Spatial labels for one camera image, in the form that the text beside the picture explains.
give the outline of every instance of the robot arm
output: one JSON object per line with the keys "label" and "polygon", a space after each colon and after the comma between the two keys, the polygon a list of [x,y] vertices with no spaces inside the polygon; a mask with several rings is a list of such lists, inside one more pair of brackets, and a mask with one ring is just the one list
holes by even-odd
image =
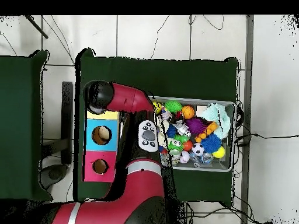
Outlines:
{"label": "robot arm", "polygon": [[118,174],[125,171],[124,190],[114,198],[109,191],[101,201],[64,204],[52,224],[166,224],[151,101],[143,91],[101,80],[87,85],[84,98],[86,108],[95,114],[104,110],[129,113],[117,151],[116,178],[110,188],[117,191]]}

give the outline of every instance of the green table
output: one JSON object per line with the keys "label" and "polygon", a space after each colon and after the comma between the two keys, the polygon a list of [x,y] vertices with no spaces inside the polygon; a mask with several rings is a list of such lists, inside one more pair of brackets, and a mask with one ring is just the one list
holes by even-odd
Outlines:
{"label": "green table", "polygon": [[52,200],[39,183],[40,85],[47,51],[0,56],[0,198]]}
{"label": "green table", "polygon": [[[91,80],[117,82],[142,89],[148,95],[235,102],[238,60],[172,61],[162,59],[132,59],[123,57],[95,57],[92,49],[77,56],[76,65],[76,123],[74,199],[101,198],[110,183],[82,182],[82,150],[84,140],[84,101],[82,89]],[[176,192],[180,201],[222,201],[231,205],[232,171],[173,171]]]}

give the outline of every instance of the gray plastic bin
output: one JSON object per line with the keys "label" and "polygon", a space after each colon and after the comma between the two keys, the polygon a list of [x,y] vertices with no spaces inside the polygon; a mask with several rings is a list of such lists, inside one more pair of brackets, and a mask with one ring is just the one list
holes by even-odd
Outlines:
{"label": "gray plastic bin", "polygon": [[232,169],[234,164],[234,146],[236,137],[236,105],[233,102],[218,101],[218,100],[198,100],[198,99],[184,99],[184,98],[172,98],[172,97],[159,97],[155,96],[155,100],[161,103],[168,100],[177,100],[183,106],[191,105],[196,109],[196,106],[208,106],[211,103],[218,103],[225,107],[227,115],[231,119],[231,129],[228,133],[228,137],[222,140],[222,146],[225,148],[225,156],[221,159],[214,158],[210,164],[201,164],[200,167],[194,167],[194,162],[191,159],[185,163],[178,163],[173,166],[173,169],[181,170],[195,170],[195,171],[211,171],[211,172],[228,172]]}

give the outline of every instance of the light blue cloth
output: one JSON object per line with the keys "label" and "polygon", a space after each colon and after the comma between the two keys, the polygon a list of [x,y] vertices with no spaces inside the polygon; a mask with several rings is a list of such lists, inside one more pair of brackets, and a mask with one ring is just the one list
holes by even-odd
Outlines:
{"label": "light blue cloth", "polygon": [[218,125],[214,134],[220,139],[224,139],[228,136],[228,132],[231,128],[231,120],[229,116],[227,116],[224,106],[212,103],[210,107],[201,113],[200,117],[207,121],[213,121]]}

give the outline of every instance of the yellow ball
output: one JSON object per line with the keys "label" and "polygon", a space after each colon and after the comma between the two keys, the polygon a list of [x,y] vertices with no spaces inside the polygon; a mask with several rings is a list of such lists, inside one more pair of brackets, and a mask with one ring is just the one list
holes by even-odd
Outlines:
{"label": "yellow ball", "polygon": [[155,107],[155,109],[154,109],[155,110],[155,114],[159,114],[160,111],[162,110],[162,104],[159,103],[159,102],[156,102],[156,101],[152,102],[152,104]]}
{"label": "yellow ball", "polygon": [[182,108],[182,113],[184,114],[184,118],[188,120],[194,116],[194,109],[190,106],[184,106]]}
{"label": "yellow ball", "polygon": [[222,158],[225,155],[225,149],[222,146],[220,146],[219,150],[216,152],[213,152],[212,155],[215,158]]}

